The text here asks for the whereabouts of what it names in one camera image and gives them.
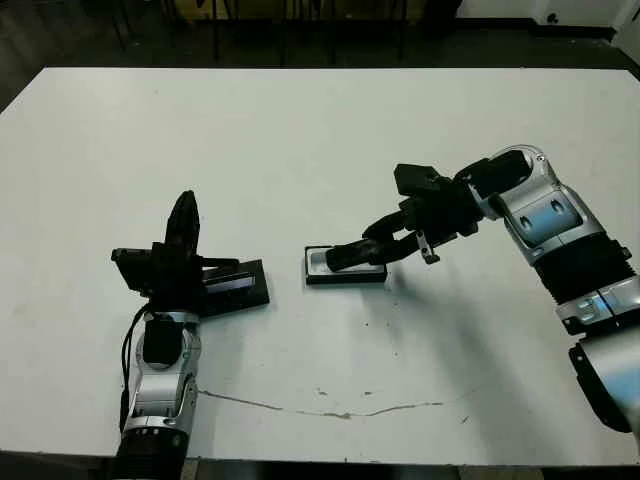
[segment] white wall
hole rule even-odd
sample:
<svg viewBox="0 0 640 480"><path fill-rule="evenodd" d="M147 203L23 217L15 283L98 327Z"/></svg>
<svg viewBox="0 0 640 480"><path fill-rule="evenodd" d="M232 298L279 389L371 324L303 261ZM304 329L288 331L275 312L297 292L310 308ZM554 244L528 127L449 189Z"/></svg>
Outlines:
<svg viewBox="0 0 640 480"><path fill-rule="evenodd" d="M533 17L539 24L547 23L547 16L555 13L558 25L581 27L611 27L618 13L629 0L542 0L536 2Z"/></svg>
<svg viewBox="0 0 640 480"><path fill-rule="evenodd" d="M613 39L613 45L629 55L636 63L640 64L640 18L631 21L632 15L640 7L640 1L634 1L635 8L629 13L626 22Z"/></svg>
<svg viewBox="0 0 640 480"><path fill-rule="evenodd" d="M619 28L637 0L464 0L463 18L533 18L546 25L555 13L559 25Z"/></svg>

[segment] black cable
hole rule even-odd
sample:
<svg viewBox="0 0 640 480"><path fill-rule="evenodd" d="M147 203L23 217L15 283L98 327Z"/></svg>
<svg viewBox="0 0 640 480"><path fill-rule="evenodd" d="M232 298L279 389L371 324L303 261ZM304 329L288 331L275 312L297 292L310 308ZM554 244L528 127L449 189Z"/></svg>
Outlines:
<svg viewBox="0 0 640 480"><path fill-rule="evenodd" d="M127 334L124 336L122 342L122 350L120 351L120 362L122 365L122 378L124 386L122 388L122 395L120 396L120 433L124 430L124 424L127 421L127 413L129 412L129 373L131 371L131 341L133 337L133 331L136 325L142 318L142 315L148 311L149 304L145 304L140 310L133 316L133 321Z"/></svg>

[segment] black rectangular base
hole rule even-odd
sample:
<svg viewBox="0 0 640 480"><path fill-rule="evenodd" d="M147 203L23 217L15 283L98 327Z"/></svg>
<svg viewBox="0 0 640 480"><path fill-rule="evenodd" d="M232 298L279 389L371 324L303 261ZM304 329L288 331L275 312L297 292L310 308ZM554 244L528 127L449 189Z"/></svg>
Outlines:
<svg viewBox="0 0 640 480"><path fill-rule="evenodd" d="M324 252L333 246L308 246L304 249L304 268L307 285L336 285L345 283L381 283L387 279L386 265L364 263L332 272Z"/></svg>
<svg viewBox="0 0 640 480"><path fill-rule="evenodd" d="M200 312L201 317L211 317L269 303L269 290L262 269L262 260L241 263L238 271L229 275L229 278L232 281L252 278L253 284L207 295L206 304Z"/></svg>

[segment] crack on table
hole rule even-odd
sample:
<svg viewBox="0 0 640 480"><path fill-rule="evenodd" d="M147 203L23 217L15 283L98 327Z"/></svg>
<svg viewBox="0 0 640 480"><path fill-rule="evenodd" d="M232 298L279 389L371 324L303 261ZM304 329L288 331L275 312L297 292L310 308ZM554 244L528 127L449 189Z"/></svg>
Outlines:
<svg viewBox="0 0 640 480"><path fill-rule="evenodd" d="M381 410L374 410L373 412L367 412L367 413L354 413L354 412L339 413L339 412L314 412L314 411L310 411L310 410L289 410L289 409L286 409L284 407L280 407L280 406L277 406L277 405L271 405L269 403L264 403L264 402L256 402L256 401L253 401L253 400L246 400L244 398L231 397L229 395L222 395L220 393L210 392L209 390L198 390L198 393L202 394L202 395L205 395L207 397L211 397L211 398L218 398L220 400L228 400L230 402L241 403L243 405L249 405L251 407L266 408L267 410L273 410L273 411L276 411L276 412L293 413L293 414L297 414L297 415L307 415L307 416L312 416L312 417L332 417L332 418L337 418L339 420L351 420L354 417L376 417L378 415L384 415L384 414L387 414L387 413L397 412L399 410L408 410L408 409L413 409L413 408L418 408L418 407L440 407L440 406L444 406L444 405L447 405L447 404L455 403L455 402L457 402L459 400L462 400L463 398L468 397L469 395L473 394L474 392L476 392L477 390L482 388L483 385L475 387L475 388L463 393L462 395L459 395L458 397L454 398L453 400L451 400L449 402L407 403L407 404L401 404L401 405L394 405L392 407L383 408Z"/></svg>

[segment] white table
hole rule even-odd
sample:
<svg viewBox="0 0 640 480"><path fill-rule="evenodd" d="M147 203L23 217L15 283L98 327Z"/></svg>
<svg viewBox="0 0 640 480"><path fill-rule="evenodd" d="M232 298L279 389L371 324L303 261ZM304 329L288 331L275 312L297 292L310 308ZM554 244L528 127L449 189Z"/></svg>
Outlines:
<svg viewBox="0 0 640 480"><path fill-rule="evenodd" d="M200 388L243 401L200 395L189 456L635 463L501 223L384 286L308 288L302 256L393 211L396 163L452 175L515 143L640 255L639 132L622 71L44 70L0 116L0 449L114 453L142 299L109 255L193 188L199 252L262 258L271 303L202 325Z"/></svg>

